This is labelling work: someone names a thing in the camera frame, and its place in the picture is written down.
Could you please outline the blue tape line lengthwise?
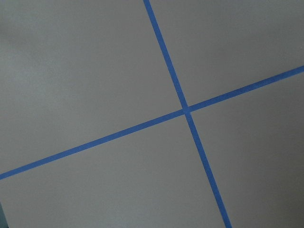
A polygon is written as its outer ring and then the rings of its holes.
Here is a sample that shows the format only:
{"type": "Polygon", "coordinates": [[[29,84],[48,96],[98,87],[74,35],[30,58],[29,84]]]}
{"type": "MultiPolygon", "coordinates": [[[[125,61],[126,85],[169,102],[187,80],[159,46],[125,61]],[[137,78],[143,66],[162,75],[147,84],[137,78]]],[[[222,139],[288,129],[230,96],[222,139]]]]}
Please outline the blue tape line lengthwise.
{"type": "Polygon", "coordinates": [[[165,41],[164,41],[163,36],[162,36],[162,32],[161,32],[160,27],[158,25],[156,16],[155,16],[155,14],[153,12],[152,5],[151,5],[150,1],[148,1],[148,0],[145,0],[143,3],[145,5],[148,17],[150,19],[152,28],[154,30],[156,39],[157,39],[158,44],[159,44],[159,47],[161,49],[162,56],[164,58],[165,64],[166,64],[167,69],[169,71],[169,74],[171,76],[171,80],[173,82],[176,94],[178,96],[178,99],[179,99],[181,107],[182,107],[183,115],[186,118],[186,121],[187,121],[188,127],[190,129],[192,138],[194,140],[194,143],[196,145],[197,151],[199,153],[200,160],[201,160],[202,165],[204,167],[204,171],[205,171],[207,179],[209,181],[209,185],[211,187],[213,196],[215,198],[215,201],[217,203],[218,209],[220,211],[222,220],[224,222],[225,227],[231,228],[232,225],[231,225],[231,222],[230,222],[227,210],[225,208],[225,205],[224,205],[224,202],[222,200],[221,194],[219,192],[219,188],[218,188],[216,180],[214,178],[211,166],[209,164],[209,161],[207,159],[206,153],[204,151],[203,144],[201,142],[201,139],[199,137],[196,125],[195,125],[194,120],[192,118],[192,115],[191,115],[191,112],[190,112],[190,108],[188,106],[188,103],[186,101],[186,98],[185,98],[185,95],[183,93],[182,87],[180,85],[180,82],[179,82],[178,76],[176,74],[174,65],[172,63],[170,54],[169,54],[169,52],[167,50],[165,41]]]}

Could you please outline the blue tape line crosswise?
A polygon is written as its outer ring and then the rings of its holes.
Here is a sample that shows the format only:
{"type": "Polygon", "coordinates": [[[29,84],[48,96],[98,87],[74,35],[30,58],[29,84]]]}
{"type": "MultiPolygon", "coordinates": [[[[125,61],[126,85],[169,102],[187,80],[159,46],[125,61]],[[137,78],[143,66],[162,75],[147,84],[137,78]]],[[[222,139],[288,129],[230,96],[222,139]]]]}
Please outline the blue tape line crosswise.
{"type": "MultiPolygon", "coordinates": [[[[249,85],[244,86],[244,87],[241,87],[241,88],[239,88],[239,89],[236,89],[236,90],[233,90],[233,91],[230,91],[230,92],[221,94],[221,95],[219,95],[219,96],[213,97],[213,98],[211,98],[211,99],[202,101],[202,102],[200,102],[200,103],[191,105],[191,106],[189,107],[189,110],[190,110],[190,112],[197,111],[197,110],[199,110],[199,109],[202,109],[202,108],[205,108],[205,107],[208,107],[208,106],[217,104],[217,103],[219,103],[219,102],[222,102],[222,101],[231,99],[231,98],[236,97],[236,96],[238,96],[238,95],[241,95],[241,94],[244,94],[244,93],[247,93],[247,92],[256,90],[256,89],[258,89],[258,88],[267,86],[267,85],[272,84],[272,83],[275,83],[275,82],[277,82],[277,81],[280,81],[280,80],[283,80],[283,79],[286,79],[286,78],[295,76],[295,75],[297,75],[297,74],[302,73],[303,71],[304,71],[304,67],[303,67],[303,66],[297,67],[297,68],[292,69],[292,70],[288,70],[288,71],[283,72],[283,73],[280,73],[280,74],[278,74],[278,75],[276,75],[276,76],[272,76],[272,77],[263,79],[263,80],[261,80],[261,81],[258,81],[258,82],[249,84],[249,85]]],[[[178,110],[178,111],[175,111],[175,112],[172,112],[172,113],[169,113],[169,114],[166,114],[166,115],[157,117],[157,118],[155,118],[155,119],[146,121],[146,122],[144,122],[144,123],[140,123],[140,124],[135,125],[135,126],[132,126],[132,127],[130,127],[130,128],[127,128],[127,129],[124,129],[124,130],[115,132],[115,133],[113,133],[113,134],[104,136],[104,137],[102,137],[102,138],[93,140],[93,141],[91,141],[91,142],[87,142],[87,143],[85,143],[85,144],[82,144],[82,145],[79,145],[79,146],[77,146],[77,147],[68,149],[68,150],[66,150],[66,151],[63,151],[63,152],[60,152],[60,153],[57,153],[57,154],[48,156],[48,157],[43,158],[43,159],[41,159],[41,160],[34,161],[34,162],[29,163],[29,164],[26,164],[26,165],[24,165],[24,166],[21,166],[21,167],[12,169],[12,170],[7,171],[7,172],[4,172],[4,173],[2,173],[2,174],[0,175],[0,179],[3,180],[3,179],[5,179],[5,178],[14,176],[14,175],[16,175],[16,174],[19,174],[19,173],[22,173],[22,172],[31,170],[31,169],[33,169],[33,168],[36,168],[36,167],[45,165],[45,164],[50,163],[50,162],[54,162],[54,161],[56,161],[56,160],[65,158],[65,157],[70,156],[70,155],[72,155],[72,154],[75,154],[75,153],[78,153],[78,152],[81,152],[81,151],[84,151],[84,150],[93,148],[93,147],[98,146],[98,145],[101,145],[101,144],[103,144],[103,143],[106,143],[106,142],[115,140],[115,139],[117,139],[117,138],[121,138],[121,137],[123,137],[123,136],[132,134],[132,133],[134,133],[134,132],[140,131],[140,130],[145,129],[145,128],[149,128],[149,127],[151,127],[151,126],[154,126],[154,125],[163,123],[163,122],[165,122],[165,121],[174,119],[174,118],[179,117],[179,116],[182,116],[182,115],[184,115],[183,111],[182,111],[182,110],[178,110]]]]}

